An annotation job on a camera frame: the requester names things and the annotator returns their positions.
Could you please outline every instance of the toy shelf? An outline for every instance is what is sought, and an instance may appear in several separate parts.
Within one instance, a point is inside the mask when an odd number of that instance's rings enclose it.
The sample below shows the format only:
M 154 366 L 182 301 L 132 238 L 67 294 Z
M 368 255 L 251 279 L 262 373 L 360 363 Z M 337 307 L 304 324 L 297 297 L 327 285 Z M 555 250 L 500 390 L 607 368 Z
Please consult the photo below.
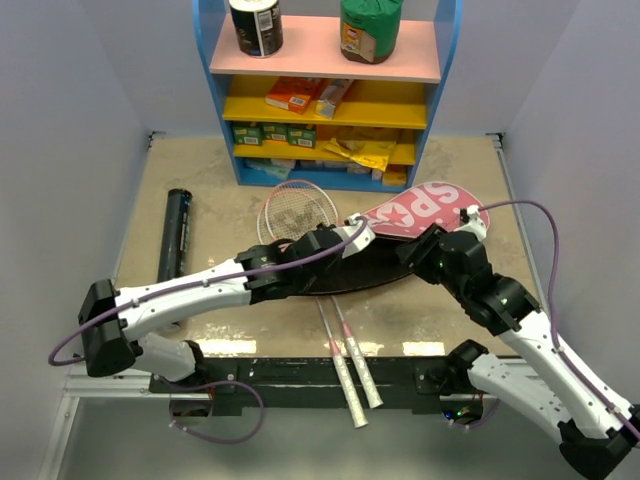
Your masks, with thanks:
M 332 119 L 315 114 L 311 102 L 303 115 L 267 104 L 265 96 L 278 77 L 235 75 L 222 117 L 225 120 L 314 123 L 359 127 L 427 127 L 428 107 L 422 83 L 359 80 L 353 83 Z
M 316 148 L 289 145 L 287 142 L 264 140 L 262 145 L 235 145 L 233 154 L 242 158 L 289 158 L 297 160 L 322 160 L 348 162 L 349 160 L 324 149 L 335 128 L 320 127 L 317 132 Z M 403 130 L 398 145 L 393 150 L 390 165 L 413 165 L 416 162 L 415 134 L 412 130 Z
M 276 55 L 268 59 L 251 58 L 238 48 L 233 21 L 227 15 L 209 70 L 227 74 L 440 83 L 433 22 L 402 21 L 393 55 L 374 67 L 351 62 L 340 53 L 338 17 L 284 15 L 282 29 L 284 44 Z
M 347 60 L 340 52 L 340 19 L 282 17 L 284 44 L 268 58 L 251 58 L 238 47 L 235 28 L 223 0 L 194 0 L 196 45 L 207 75 L 236 179 L 241 185 L 276 185 L 279 179 L 247 168 L 245 158 L 340 161 L 323 149 L 326 132 L 340 125 L 401 128 L 401 141 L 389 163 L 407 166 L 407 185 L 385 187 L 369 175 L 346 169 L 296 168 L 289 178 L 304 178 L 326 189 L 398 192 L 413 183 L 455 53 L 462 0 L 440 0 L 433 21 L 400 23 L 391 56 L 376 65 Z M 278 76 L 356 79 L 334 118 L 304 115 L 268 105 L 265 96 Z M 318 125 L 316 148 L 264 141 L 234 145 L 233 121 Z

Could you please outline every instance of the yellow bag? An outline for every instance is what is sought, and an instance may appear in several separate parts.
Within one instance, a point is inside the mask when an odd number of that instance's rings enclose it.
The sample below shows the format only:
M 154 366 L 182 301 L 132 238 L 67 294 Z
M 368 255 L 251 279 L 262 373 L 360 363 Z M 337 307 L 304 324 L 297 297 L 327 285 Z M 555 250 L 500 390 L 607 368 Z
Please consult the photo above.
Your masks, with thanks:
M 400 129 L 382 127 L 340 127 L 325 149 L 365 167 L 386 170 Z

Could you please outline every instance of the table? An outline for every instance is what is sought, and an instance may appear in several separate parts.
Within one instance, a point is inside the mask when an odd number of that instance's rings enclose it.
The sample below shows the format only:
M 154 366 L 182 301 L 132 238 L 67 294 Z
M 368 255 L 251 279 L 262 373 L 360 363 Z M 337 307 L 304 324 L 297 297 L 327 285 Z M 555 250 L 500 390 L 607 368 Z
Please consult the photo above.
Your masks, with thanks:
M 509 198 L 500 161 L 488 137 L 430 137 L 416 183 L 447 181 L 483 203 Z M 256 217 L 269 188 L 238 186 L 224 141 L 156 138 L 127 234 L 116 284 L 154 283 L 167 191 L 193 193 L 187 272 L 214 266 L 258 243 Z M 392 194 L 329 191 L 342 217 L 365 211 Z M 536 294 L 513 210 L 491 212 L 485 242 L 494 269 Z M 342 295 L 343 311 L 365 355 L 443 355 L 472 338 L 498 355 L 513 351 L 474 324 L 444 288 L 417 278 Z M 325 299 L 338 332 L 337 317 Z M 206 356 L 328 356 L 326 332 L 313 298 L 288 298 L 207 312 L 183 322 L 168 337 L 197 341 Z

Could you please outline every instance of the white racket grip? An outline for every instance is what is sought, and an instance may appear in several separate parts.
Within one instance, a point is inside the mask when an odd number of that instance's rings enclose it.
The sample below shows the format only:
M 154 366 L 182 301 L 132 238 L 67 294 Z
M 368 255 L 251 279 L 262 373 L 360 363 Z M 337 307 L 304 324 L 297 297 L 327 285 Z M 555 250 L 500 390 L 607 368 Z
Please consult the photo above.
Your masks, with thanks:
M 369 408 L 379 407 L 383 402 L 376 388 L 376 383 L 373 381 L 373 377 L 369 371 L 369 366 L 364 359 L 362 350 L 360 350 L 360 345 L 358 345 L 356 339 L 351 335 L 345 338 L 345 343 L 347 344 L 347 350 L 349 351 L 349 355 L 351 355 L 353 364 L 358 371 L 360 383 L 362 383 L 362 388 L 364 388 L 364 393 L 367 396 L 367 402 L 369 402 Z
M 349 375 L 347 363 L 344 361 L 344 358 L 342 358 L 342 355 L 334 355 L 333 364 L 336 367 L 336 372 L 338 372 L 342 391 L 344 392 L 344 396 L 347 399 L 347 405 L 351 411 L 353 425 L 356 428 L 364 427 L 369 422 L 367 422 L 367 418 L 364 416 L 364 410 L 360 404 L 360 399 L 358 398 L 358 393 L 356 392 L 353 380 L 351 380 L 351 375 Z

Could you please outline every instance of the green canister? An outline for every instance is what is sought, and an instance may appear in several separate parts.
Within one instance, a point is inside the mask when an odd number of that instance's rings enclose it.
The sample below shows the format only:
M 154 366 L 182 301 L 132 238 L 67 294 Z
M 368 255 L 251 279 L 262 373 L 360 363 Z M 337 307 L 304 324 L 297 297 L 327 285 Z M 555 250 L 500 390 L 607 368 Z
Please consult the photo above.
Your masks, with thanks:
M 349 60 L 385 61 L 396 46 L 403 0 L 341 0 L 340 48 Z

